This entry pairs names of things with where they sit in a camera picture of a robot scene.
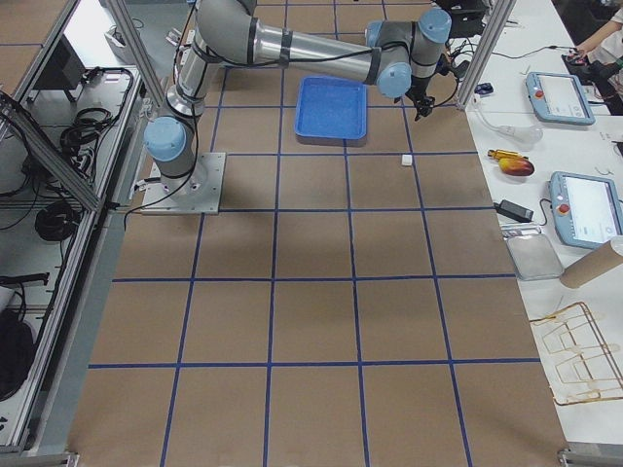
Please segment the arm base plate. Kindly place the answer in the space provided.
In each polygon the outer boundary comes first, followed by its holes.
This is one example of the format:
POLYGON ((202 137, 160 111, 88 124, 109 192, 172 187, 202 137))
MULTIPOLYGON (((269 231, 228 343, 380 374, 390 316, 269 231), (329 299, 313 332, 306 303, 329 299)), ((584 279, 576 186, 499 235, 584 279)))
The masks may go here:
POLYGON ((189 181, 162 179, 155 163, 150 176, 157 181, 146 186, 139 212, 145 215, 191 215, 219 213, 226 154, 201 153, 189 181))

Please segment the person hand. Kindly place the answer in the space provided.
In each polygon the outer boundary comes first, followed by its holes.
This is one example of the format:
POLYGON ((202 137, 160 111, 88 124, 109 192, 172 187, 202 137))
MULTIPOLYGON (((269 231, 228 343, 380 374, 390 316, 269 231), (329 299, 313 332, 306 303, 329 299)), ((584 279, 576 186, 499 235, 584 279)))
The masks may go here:
POLYGON ((599 39, 589 37, 575 47, 576 52, 579 55, 587 55, 590 51, 596 48, 600 43, 599 39))

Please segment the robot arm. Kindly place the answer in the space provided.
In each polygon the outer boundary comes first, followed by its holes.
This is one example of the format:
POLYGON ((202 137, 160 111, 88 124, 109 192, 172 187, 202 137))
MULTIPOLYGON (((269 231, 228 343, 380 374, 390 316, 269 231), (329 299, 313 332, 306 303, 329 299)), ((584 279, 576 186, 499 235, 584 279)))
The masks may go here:
POLYGON ((363 46, 316 37, 259 20, 253 1, 200 1, 188 58, 166 93, 166 114, 148 124, 143 144, 155 162, 165 198, 181 200, 204 188, 197 123, 214 73, 243 68, 300 67, 373 85, 388 98, 415 105, 426 91, 449 39, 452 20, 439 8, 415 21, 382 20, 368 26, 363 46))

